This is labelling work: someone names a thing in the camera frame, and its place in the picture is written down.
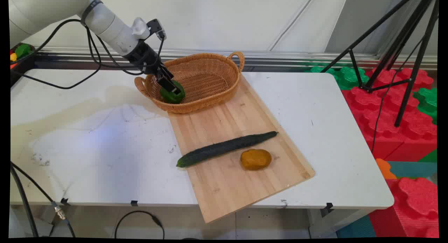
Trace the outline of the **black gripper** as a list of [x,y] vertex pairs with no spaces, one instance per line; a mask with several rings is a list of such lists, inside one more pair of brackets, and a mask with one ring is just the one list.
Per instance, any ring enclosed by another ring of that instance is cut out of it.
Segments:
[[[185,95],[184,88],[174,81],[174,76],[162,63],[160,58],[160,52],[163,46],[163,40],[159,46],[159,50],[156,53],[144,40],[138,40],[136,47],[124,58],[129,61],[131,66],[123,67],[123,71],[130,75],[156,75],[156,82],[160,86],[161,96]],[[130,68],[137,68],[139,73],[133,73],[127,71]]]

